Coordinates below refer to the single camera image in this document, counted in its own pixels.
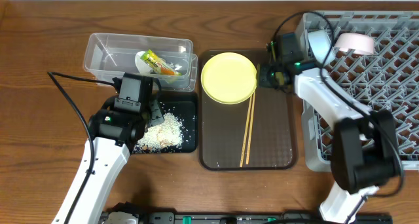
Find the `light blue bowl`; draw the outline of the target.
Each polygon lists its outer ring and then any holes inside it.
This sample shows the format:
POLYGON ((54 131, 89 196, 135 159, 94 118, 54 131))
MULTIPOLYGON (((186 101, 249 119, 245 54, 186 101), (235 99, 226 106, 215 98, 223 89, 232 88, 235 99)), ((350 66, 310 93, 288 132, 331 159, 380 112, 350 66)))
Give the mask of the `light blue bowl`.
POLYGON ((325 30, 318 30, 308 33, 308 42, 312 50, 314 58, 322 64, 325 61, 325 65, 330 64, 335 60, 336 53, 331 47, 331 40, 325 30))

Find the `pink bowl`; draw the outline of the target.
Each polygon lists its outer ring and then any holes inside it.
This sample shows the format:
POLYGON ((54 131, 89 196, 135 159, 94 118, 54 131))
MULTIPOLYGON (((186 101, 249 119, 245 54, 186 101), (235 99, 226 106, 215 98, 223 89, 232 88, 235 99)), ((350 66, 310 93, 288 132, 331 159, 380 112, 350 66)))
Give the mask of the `pink bowl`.
POLYGON ((335 48, 343 52, 354 50, 354 54, 358 55, 372 55, 374 54, 374 39, 358 33, 343 33, 337 39, 335 48))

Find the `white tissue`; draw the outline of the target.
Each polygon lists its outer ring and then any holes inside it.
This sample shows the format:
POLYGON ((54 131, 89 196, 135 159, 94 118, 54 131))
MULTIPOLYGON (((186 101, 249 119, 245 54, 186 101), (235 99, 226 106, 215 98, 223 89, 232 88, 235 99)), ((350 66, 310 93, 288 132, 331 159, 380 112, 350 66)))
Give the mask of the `white tissue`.
POLYGON ((135 55, 135 65, 141 74, 155 74, 154 69, 145 61, 150 55, 149 51, 139 51, 135 55))

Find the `green snack wrapper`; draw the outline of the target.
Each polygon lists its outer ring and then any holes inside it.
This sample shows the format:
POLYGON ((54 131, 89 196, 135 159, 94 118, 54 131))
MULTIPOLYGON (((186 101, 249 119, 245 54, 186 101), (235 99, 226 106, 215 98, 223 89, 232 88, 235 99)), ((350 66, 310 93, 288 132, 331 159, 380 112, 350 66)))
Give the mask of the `green snack wrapper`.
POLYGON ((152 50, 140 51, 137 55, 139 56, 139 59, 145 62, 155 73, 160 75, 181 75, 171 65, 158 57, 152 50))

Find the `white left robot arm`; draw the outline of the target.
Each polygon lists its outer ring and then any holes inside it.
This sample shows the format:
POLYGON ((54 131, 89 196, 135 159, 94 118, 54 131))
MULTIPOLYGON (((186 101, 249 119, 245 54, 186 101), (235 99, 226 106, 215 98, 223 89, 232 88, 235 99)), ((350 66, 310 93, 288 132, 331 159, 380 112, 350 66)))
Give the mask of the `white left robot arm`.
POLYGON ((80 118, 87 134, 75 178, 54 218, 54 223, 97 223, 112 186, 127 164, 135 144, 164 122, 157 78, 125 73, 108 83, 116 95, 106 99, 86 120, 61 85, 58 90, 80 118))

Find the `rice and food scraps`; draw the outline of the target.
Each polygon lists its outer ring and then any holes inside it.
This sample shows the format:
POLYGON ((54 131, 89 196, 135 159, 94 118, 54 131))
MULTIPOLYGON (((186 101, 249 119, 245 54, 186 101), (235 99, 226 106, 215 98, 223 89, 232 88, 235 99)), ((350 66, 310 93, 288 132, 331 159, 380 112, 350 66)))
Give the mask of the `rice and food scraps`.
POLYGON ((161 153, 183 143, 183 123, 173 113, 164 114, 164 122, 151 127, 135 144, 134 153, 161 153))

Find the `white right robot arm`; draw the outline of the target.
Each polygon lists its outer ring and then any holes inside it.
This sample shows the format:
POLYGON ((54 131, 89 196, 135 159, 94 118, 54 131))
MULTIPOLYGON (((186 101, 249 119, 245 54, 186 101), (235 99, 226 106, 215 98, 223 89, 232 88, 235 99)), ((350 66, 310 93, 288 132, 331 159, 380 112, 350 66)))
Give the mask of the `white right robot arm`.
POLYGON ((269 62, 258 67, 258 84, 293 91, 330 126, 335 182, 319 212, 326 223, 353 223, 367 199, 380 196, 380 186, 404 176, 393 116, 359 103, 330 78, 325 67, 336 54, 326 31, 310 33, 309 45, 314 57, 306 60, 294 33, 274 37, 269 62))

